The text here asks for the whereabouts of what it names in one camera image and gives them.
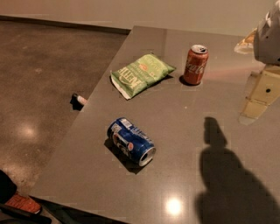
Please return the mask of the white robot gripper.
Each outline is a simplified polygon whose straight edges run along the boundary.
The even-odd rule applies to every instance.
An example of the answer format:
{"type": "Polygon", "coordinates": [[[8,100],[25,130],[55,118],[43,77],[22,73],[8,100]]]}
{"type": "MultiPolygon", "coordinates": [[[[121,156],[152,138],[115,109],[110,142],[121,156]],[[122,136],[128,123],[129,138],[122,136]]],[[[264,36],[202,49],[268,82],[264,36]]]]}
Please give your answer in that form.
{"type": "Polygon", "coordinates": [[[234,47],[234,51],[240,54],[254,53],[256,60],[269,64],[261,72],[252,72],[248,77],[248,94],[241,108],[239,122],[250,125],[280,97],[280,0],[275,2],[257,29],[234,47]]]}

